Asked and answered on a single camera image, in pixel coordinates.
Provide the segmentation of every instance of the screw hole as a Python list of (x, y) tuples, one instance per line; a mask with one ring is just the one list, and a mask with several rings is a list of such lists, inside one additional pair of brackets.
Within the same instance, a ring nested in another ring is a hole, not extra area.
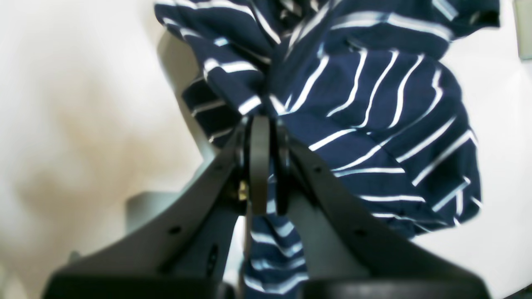
[(172, 227), (171, 229), (168, 230), (168, 233), (171, 234), (171, 235), (177, 235), (180, 232), (181, 232), (181, 227), (180, 226), (174, 226), (174, 227)]
[(368, 232), (361, 228), (361, 227), (357, 227), (357, 228), (354, 228), (353, 229), (353, 233), (356, 235), (356, 236), (359, 236), (359, 237), (365, 237), (368, 235)]

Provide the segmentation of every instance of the navy blue garment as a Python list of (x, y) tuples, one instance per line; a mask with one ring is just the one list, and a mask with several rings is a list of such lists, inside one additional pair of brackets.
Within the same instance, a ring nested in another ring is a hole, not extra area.
[[(498, 0), (159, 0), (157, 19), (201, 72), (183, 98), (223, 146), (242, 115), (281, 118), (378, 219), (407, 238), (481, 207), (475, 134), (438, 60), (498, 26)], [(271, 177), (271, 188), (275, 177)], [(308, 279), (292, 223), (253, 220), (246, 298), (295, 298)]]

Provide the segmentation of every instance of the navy striped fabric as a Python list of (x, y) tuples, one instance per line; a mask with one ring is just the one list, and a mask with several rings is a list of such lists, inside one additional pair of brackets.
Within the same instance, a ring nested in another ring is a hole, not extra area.
[[(183, 98), (210, 142), (223, 146), (242, 115), (279, 117), (375, 217), (411, 238), (481, 207), (475, 134), (438, 60), (453, 40), (498, 26), (498, 5), (159, 0), (155, 13), (196, 55), (201, 72)], [(295, 298), (308, 279), (301, 240), (274, 200), (253, 221), (246, 298)]]

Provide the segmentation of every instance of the white wall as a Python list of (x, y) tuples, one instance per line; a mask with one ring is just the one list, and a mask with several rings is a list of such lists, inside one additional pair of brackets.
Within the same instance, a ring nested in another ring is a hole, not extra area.
[[(457, 41), (444, 59), (480, 140), (484, 212), (417, 240), (482, 275), (496, 299), (532, 283), (532, 66), (527, 73), (517, 59), (503, 3), (501, 30)], [(201, 164), (159, 65), (162, 32), (151, 0), (0, 0), (7, 299), (38, 298), (71, 250), (86, 254), (124, 234), (128, 196), (180, 190)], [(194, 75), (182, 73), (169, 77)]]

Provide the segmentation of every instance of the white surface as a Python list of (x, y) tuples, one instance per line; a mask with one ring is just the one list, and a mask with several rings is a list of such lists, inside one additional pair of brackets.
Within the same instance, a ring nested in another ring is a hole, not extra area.
[[(495, 299), (532, 283), (532, 66), (527, 73), (518, 60), (509, 1), (502, 21), (457, 41), (444, 60), (480, 140), (485, 208), (416, 241), (480, 274)], [(71, 250), (86, 254), (124, 234), (129, 195), (179, 190), (201, 164), (157, 59), (162, 32), (151, 0), (0, 1), (7, 299), (38, 298)], [(175, 55), (170, 73), (182, 76), (169, 77), (180, 93), (195, 61)]]

